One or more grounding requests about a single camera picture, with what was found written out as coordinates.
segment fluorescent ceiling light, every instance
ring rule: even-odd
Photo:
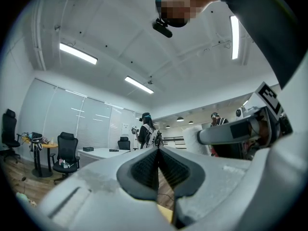
[[[78,110],[78,109],[74,109],[74,108],[71,108],[72,110],[77,110],[77,111],[81,111],[81,112],[84,112],[83,110]]]
[[[154,93],[151,89],[149,89],[149,88],[147,88],[146,86],[144,86],[143,84],[141,84],[141,83],[135,81],[134,79],[132,79],[132,78],[129,77],[129,76],[127,76],[127,77],[125,78],[125,80],[126,80],[127,82],[133,84],[134,86],[139,87],[140,89],[142,89],[142,90],[148,92],[149,94]]]
[[[71,46],[68,46],[66,44],[60,43],[60,49],[62,51],[70,53],[70,54],[72,54],[72,55],[74,55],[76,57],[79,57],[79,58],[81,58],[83,60],[86,60],[86,61],[88,61],[88,62],[90,62],[90,63],[92,63],[94,65],[97,63],[97,58],[95,58],[93,56],[90,56],[90,55],[88,55],[88,54],[86,54],[86,53],[84,53],[84,52],[82,52],[80,50],[77,50],[77,49],[75,49],[75,48],[73,48]]]
[[[236,59],[239,56],[240,47],[240,27],[239,20],[236,16],[230,16],[232,26],[232,59]]]
[[[120,109],[120,110],[123,110],[123,109],[124,109],[123,107],[116,106],[116,105],[113,105],[113,104],[111,104],[111,103],[106,103],[106,102],[105,102],[105,104],[106,104],[106,105],[113,106],[114,108],[118,108],[118,109]]]
[[[65,91],[67,91],[67,92],[69,92],[69,93],[72,93],[72,94],[75,94],[75,95],[78,95],[78,96],[81,96],[81,97],[85,97],[85,98],[87,98],[87,97],[88,97],[88,96],[83,95],[83,94],[81,94],[81,93],[79,93],[79,92],[70,91],[70,90],[65,90]]]
[[[104,115],[103,115],[103,116],[102,116],[102,115],[96,115],[96,116],[101,116],[101,117],[106,117],[106,118],[109,118],[109,117],[107,117],[107,116],[104,116]]]

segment white ceiling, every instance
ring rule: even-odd
[[[279,94],[281,92],[280,86],[272,86],[271,89]],[[211,122],[211,114],[213,112],[219,113],[220,117],[227,118],[229,121],[235,119],[236,110],[241,107],[247,100],[250,99],[252,93],[243,95],[240,97],[224,100],[222,102],[213,103],[208,106],[180,112],[173,115],[168,115],[159,119],[155,119],[154,122],[159,123],[161,128],[171,126],[172,128],[182,127],[188,125],[190,121],[196,123],[208,123]],[[184,121],[177,122],[178,117],[183,117]]]
[[[231,84],[242,83],[243,79],[245,85],[250,78],[261,84],[264,76],[273,76],[268,62],[242,26],[239,58],[231,59],[229,16],[233,14],[222,2],[211,4],[187,26],[171,28],[170,39],[152,29],[157,18],[154,0],[42,0],[38,8],[34,18],[39,27],[35,33],[40,35],[45,69],[42,65],[37,69],[148,103],[149,108],[161,108],[164,115],[172,114],[172,103],[179,97],[183,102],[194,94],[202,99],[205,92],[230,90]],[[60,52],[59,42],[95,56],[97,64]],[[147,83],[152,76],[154,84],[150,88],[154,94],[124,82],[127,75],[141,83]],[[233,92],[217,101],[236,96],[240,95]],[[205,100],[191,102],[182,110],[213,103]]]

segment person wearing vr headset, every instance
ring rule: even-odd
[[[219,114],[214,112],[211,115],[212,118],[212,123],[211,123],[211,127],[215,127],[215,126],[219,126],[225,123],[228,123],[228,120],[226,118],[220,118]],[[211,153],[212,156],[225,156],[225,145],[212,145],[211,146]]]
[[[149,146],[152,146],[152,144],[149,144],[149,141],[156,130],[150,113],[143,113],[139,121],[143,122],[138,136],[138,142],[141,144],[140,149],[148,148]]]
[[[217,1],[226,2],[268,60],[280,87],[284,88],[307,49],[298,20],[303,16],[297,13],[296,17],[284,0],[155,0],[155,4],[162,21],[172,27],[183,27]]]
[[[227,120],[226,118],[220,118],[220,117],[219,117],[219,114],[216,113],[216,112],[214,112],[214,113],[211,115],[211,118],[212,118],[211,127],[219,126],[219,125],[228,123],[228,120]]]

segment black office chair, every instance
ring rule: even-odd
[[[19,154],[16,154],[13,148],[19,147],[20,143],[19,137],[20,134],[17,134],[18,138],[17,141],[15,140],[15,127],[16,127],[17,120],[15,118],[15,112],[8,109],[2,117],[2,143],[5,144],[9,149],[3,152],[3,161],[8,156],[13,157],[17,161],[17,157],[20,158]]]
[[[120,137],[120,140],[117,142],[120,150],[128,150],[130,151],[130,141],[128,137]]]
[[[51,153],[50,157],[52,157],[52,169],[62,173],[62,177],[55,179],[53,181],[54,184],[56,184],[56,181],[66,179],[69,174],[76,172],[79,168],[80,157],[76,156],[77,144],[78,139],[74,138],[74,135],[71,133],[62,132],[58,136],[58,161],[56,163],[54,162],[55,153]],[[61,165],[59,165],[59,159],[65,160],[65,162],[69,163],[71,167],[63,168]]]

